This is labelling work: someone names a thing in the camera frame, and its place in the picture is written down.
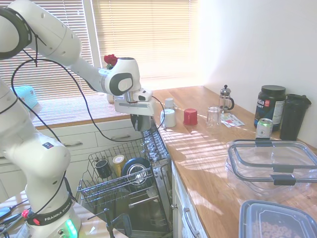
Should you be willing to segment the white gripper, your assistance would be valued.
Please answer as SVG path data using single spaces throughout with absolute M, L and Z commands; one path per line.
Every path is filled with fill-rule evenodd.
M 136 131 L 141 131 L 142 116 L 154 116 L 155 100 L 151 98 L 145 102 L 127 102 L 123 96 L 114 97 L 115 110 L 118 113 L 130 114 L 132 125 Z

